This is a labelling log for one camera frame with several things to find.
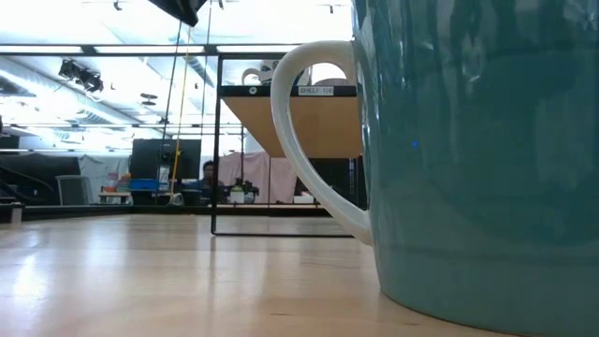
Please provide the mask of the pink cloth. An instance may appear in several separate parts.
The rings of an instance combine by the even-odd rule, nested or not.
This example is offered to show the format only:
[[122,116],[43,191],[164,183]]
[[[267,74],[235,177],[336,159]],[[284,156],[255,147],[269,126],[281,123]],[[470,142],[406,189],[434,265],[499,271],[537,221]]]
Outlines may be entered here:
[[294,200],[298,176],[286,158],[271,158],[265,152],[221,156],[219,181],[233,185],[237,178],[258,188],[255,203],[292,203]]

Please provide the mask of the black cabinet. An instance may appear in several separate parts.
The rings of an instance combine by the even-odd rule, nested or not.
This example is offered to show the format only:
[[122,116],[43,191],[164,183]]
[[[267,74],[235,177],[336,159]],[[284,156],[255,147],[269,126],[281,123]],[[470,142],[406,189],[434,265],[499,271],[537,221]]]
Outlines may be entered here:
[[318,175],[339,195],[365,210],[368,206],[363,157],[314,158]]

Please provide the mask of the person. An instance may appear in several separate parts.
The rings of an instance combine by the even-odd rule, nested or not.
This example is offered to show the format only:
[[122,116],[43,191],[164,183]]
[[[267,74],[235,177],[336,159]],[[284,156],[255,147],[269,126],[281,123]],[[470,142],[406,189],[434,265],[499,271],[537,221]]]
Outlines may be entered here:
[[212,160],[205,162],[202,166],[202,179],[196,183],[196,190],[202,199],[211,200],[213,192],[224,184],[214,174],[215,165]]

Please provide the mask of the black monitor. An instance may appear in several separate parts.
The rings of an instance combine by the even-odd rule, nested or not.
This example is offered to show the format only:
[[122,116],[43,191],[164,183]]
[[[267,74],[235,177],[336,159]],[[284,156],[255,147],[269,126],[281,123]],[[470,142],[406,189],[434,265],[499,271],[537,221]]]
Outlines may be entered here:
[[158,168],[177,164],[177,179],[198,179],[200,139],[135,139],[130,162],[133,179],[155,179]]

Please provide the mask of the grey chair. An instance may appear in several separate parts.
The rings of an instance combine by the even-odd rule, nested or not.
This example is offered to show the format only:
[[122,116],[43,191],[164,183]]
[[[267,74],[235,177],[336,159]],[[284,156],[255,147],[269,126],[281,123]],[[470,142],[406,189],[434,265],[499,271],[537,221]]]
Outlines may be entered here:
[[93,202],[93,192],[88,177],[62,175],[55,177],[61,206],[84,206]]

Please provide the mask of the black ceiling fixture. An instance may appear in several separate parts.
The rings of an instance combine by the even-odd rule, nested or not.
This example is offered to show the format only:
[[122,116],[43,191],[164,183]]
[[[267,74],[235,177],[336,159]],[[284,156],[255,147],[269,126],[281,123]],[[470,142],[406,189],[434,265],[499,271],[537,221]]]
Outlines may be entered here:
[[73,60],[64,59],[58,75],[67,81],[74,81],[86,92],[95,93],[104,90],[104,82],[101,80],[101,75],[98,72],[80,66]]

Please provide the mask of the wooden shelf black metal frame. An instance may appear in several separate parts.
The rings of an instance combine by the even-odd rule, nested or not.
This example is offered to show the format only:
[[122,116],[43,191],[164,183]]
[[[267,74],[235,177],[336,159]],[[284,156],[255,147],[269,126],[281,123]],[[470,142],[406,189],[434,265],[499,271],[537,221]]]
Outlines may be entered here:
[[[246,85],[241,84],[245,69],[259,68],[262,60],[280,61],[282,57],[281,52],[265,51],[218,54],[216,107],[209,121],[214,135],[213,162],[217,179],[221,156],[265,152],[271,158],[286,158],[271,119],[270,87],[262,86],[257,76],[252,75],[246,79]],[[299,86],[333,86],[334,96],[299,96]],[[358,158],[362,155],[356,87],[338,67],[323,61],[306,67],[294,83],[289,103],[294,129],[309,161],[314,158]],[[312,195],[296,174],[294,196]],[[251,194],[245,195],[243,204],[234,204],[230,202],[224,186],[213,192],[209,203],[212,209],[211,233],[214,236],[344,238],[347,235],[331,216],[217,216],[216,209],[220,205],[324,208],[313,195],[314,204],[295,204],[294,200],[292,203],[255,203],[257,196]]]

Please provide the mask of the black aluminium table frame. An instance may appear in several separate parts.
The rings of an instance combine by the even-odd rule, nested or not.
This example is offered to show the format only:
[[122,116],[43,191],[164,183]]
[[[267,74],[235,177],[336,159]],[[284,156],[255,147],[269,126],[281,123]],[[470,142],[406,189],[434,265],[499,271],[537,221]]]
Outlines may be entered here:
[[[125,206],[125,205],[92,205],[92,206],[31,206],[22,210],[23,221],[64,219],[91,216],[108,216],[118,214],[193,214],[211,215],[210,207],[168,207],[168,206]],[[216,209],[217,216],[272,216],[272,217],[330,217],[322,207],[231,207],[220,205]]]

